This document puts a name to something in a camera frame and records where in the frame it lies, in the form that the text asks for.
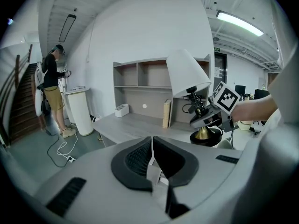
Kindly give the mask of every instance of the fluorescent light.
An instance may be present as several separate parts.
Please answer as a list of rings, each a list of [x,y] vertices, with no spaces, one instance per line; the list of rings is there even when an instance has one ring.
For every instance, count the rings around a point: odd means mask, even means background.
[[[233,16],[232,14],[228,14],[223,11],[219,11],[217,13],[217,18],[220,20],[223,20],[223,21],[233,23],[241,28],[248,30],[249,32],[252,32],[253,34],[255,34],[257,36],[261,36],[263,34],[263,32],[260,29],[256,28],[255,26],[251,25],[250,23],[242,20],[241,18]]]
[[[64,27],[61,30],[59,42],[65,42],[66,36],[68,35],[74,21],[76,19],[75,15],[69,14],[64,22]]]

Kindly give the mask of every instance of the white pedestal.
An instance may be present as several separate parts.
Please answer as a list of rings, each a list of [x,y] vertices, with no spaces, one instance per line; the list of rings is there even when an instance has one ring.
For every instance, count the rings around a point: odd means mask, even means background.
[[[67,113],[67,116],[68,116],[70,122],[72,124],[74,124],[75,120],[74,120],[73,114],[71,113],[71,106],[70,106],[70,102],[69,102],[69,100],[67,98],[67,95],[62,94],[62,102],[63,102],[63,104],[65,106],[66,113]]]
[[[80,89],[64,92],[71,107],[71,113],[82,136],[87,136],[93,132],[92,121],[90,119],[85,92],[89,89]]]

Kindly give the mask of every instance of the human hand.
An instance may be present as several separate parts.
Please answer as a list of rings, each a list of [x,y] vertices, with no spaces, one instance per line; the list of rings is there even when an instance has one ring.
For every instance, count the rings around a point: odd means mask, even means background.
[[[71,71],[70,70],[66,71],[65,74],[64,74],[64,77],[68,78],[70,76],[71,76]]]

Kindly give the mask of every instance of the power strip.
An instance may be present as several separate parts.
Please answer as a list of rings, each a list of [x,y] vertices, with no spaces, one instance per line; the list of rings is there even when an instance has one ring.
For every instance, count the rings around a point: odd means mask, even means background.
[[[68,160],[69,162],[74,162],[74,161],[76,161],[76,159],[74,159],[74,158],[71,157],[71,156],[68,156],[68,157],[67,157],[67,160]]]

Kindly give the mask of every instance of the human arm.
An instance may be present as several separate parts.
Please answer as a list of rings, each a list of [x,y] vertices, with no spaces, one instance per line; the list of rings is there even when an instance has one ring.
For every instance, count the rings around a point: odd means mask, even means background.
[[[234,122],[260,120],[266,121],[277,106],[271,95],[257,100],[244,100],[239,102],[231,113]]]

